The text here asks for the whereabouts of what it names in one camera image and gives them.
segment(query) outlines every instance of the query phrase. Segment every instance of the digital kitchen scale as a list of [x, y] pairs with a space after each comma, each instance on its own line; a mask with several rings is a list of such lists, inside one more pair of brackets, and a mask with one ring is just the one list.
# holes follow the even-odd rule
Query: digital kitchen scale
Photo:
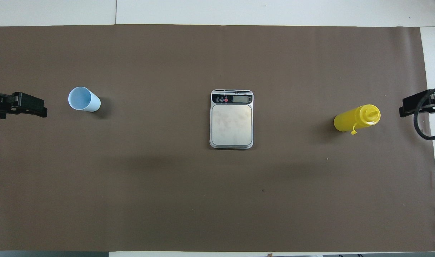
[[249, 90], [211, 92], [210, 145], [214, 148], [251, 148], [254, 94]]

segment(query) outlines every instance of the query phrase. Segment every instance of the plastic cup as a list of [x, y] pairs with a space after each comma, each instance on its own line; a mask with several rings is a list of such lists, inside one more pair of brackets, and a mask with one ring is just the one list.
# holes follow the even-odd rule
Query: plastic cup
[[338, 114], [333, 123], [337, 130], [341, 132], [350, 131], [354, 135], [357, 133], [356, 129], [375, 125], [379, 122], [380, 118], [381, 112], [376, 106], [365, 104], [356, 109]]
[[89, 89], [79, 86], [70, 91], [69, 104], [78, 111], [95, 112], [100, 108], [100, 99]]

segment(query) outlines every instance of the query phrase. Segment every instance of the white floor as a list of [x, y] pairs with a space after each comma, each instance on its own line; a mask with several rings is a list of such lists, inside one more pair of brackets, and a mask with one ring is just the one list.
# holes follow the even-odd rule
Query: white floor
[[[435, 0], [0, 0], [0, 26], [128, 23], [420, 26], [427, 84], [428, 88], [435, 88]], [[430, 121], [432, 133], [435, 133], [435, 115], [430, 116]], [[266, 254], [268, 253], [110, 253], [113, 257], [242, 257]]]

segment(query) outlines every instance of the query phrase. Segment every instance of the brown table surface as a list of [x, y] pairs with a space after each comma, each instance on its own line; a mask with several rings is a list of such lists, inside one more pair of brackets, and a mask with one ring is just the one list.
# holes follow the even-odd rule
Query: brown table surface
[[[209, 145], [222, 88], [255, 94], [249, 150]], [[48, 108], [0, 120], [0, 250], [435, 251], [433, 146], [398, 117], [425, 89], [419, 28], [0, 27], [0, 93]]]

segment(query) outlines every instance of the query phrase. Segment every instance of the yellow squeeze bottle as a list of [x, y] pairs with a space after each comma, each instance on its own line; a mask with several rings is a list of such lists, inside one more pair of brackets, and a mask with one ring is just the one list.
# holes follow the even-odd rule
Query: yellow squeeze bottle
[[356, 129], [370, 127], [379, 122], [381, 112], [373, 104], [365, 104], [350, 111], [338, 114], [333, 120], [337, 130], [341, 132], [350, 131], [355, 134]]

